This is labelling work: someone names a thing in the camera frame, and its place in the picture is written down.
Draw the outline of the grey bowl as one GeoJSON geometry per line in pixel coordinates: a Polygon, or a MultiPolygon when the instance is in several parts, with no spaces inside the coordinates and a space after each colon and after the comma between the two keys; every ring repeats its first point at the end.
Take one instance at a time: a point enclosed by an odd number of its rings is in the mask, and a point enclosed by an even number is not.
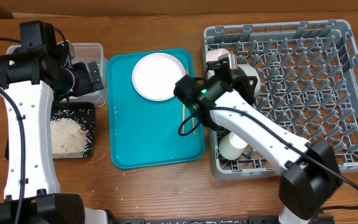
{"type": "Polygon", "coordinates": [[[239,64],[238,67],[250,78],[251,87],[254,89],[254,98],[260,92],[260,77],[256,69],[248,64],[239,64]]]}

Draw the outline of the pink small bowl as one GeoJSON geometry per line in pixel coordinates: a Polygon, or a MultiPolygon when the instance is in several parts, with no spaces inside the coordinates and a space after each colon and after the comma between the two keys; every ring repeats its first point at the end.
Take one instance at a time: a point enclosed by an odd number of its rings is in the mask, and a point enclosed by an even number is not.
{"type": "Polygon", "coordinates": [[[214,75],[214,69],[219,68],[219,57],[229,53],[226,49],[210,50],[206,53],[206,78],[209,79],[214,75]]]}

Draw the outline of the large white plate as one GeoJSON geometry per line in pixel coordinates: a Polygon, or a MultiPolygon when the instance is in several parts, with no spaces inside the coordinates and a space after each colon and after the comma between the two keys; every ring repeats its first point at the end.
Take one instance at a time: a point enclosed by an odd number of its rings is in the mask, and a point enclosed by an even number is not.
{"type": "Polygon", "coordinates": [[[174,97],[177,81],[186,75],[176,57],[152,53],[142,57],[132,71],[132,84],[138,94],[148,100],[165,101],[174,97]]]}

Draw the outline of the white paper cup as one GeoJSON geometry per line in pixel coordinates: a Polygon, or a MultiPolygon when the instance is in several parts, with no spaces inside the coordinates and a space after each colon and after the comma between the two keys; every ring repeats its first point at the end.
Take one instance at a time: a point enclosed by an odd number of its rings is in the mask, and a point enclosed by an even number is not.
{"type": "Polygon", "coordinates": [[[218,150],[223,158],[236,160],[241,156],[247,146],[248,144],[243,139],[230,132],[219,141],[218,150]]]}

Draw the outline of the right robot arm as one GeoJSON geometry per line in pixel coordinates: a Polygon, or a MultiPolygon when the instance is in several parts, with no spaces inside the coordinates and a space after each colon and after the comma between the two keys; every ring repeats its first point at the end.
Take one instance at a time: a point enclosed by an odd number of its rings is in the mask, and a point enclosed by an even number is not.
{"type": "Polygon", "coordinates": [[[331,145],[324,139],[311,143],[254,108],[260,89],[256,69],[213,64],[213,76],[202,84],[188,75],[179,79],[174,95],[203,126],[227,129],[273,166],[281,177],[279,198],[285,206],[279,223],[309,223],[342,184],[331,145]]]}

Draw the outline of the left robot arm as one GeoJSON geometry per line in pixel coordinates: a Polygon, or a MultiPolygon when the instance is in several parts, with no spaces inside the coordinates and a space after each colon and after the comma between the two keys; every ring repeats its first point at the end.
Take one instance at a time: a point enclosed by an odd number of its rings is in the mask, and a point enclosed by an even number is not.
{"type": "Polygon", "coordinates": [[[0,56],[0,95],[8,120],[9,170],[0,223],[114,223],[109,210],[84,206],[63,194],[55,173],[50,130],[54,103],[102,90],[96,62],[73,63],[60,30],[42,21],[23,22],[20,46],[0,56]]]}

